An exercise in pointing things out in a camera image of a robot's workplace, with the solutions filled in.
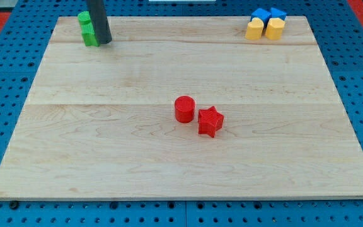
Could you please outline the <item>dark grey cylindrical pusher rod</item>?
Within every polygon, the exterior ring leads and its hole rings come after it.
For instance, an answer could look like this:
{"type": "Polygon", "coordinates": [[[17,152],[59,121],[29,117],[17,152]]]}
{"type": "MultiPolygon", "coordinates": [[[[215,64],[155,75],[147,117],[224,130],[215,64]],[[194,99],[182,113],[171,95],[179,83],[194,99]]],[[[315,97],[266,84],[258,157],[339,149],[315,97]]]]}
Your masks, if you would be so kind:
{"type": "Polygon", "coordinates": [[[104,0],[86,0],[96,39],[100,44],[112,41],[104,0]]]}

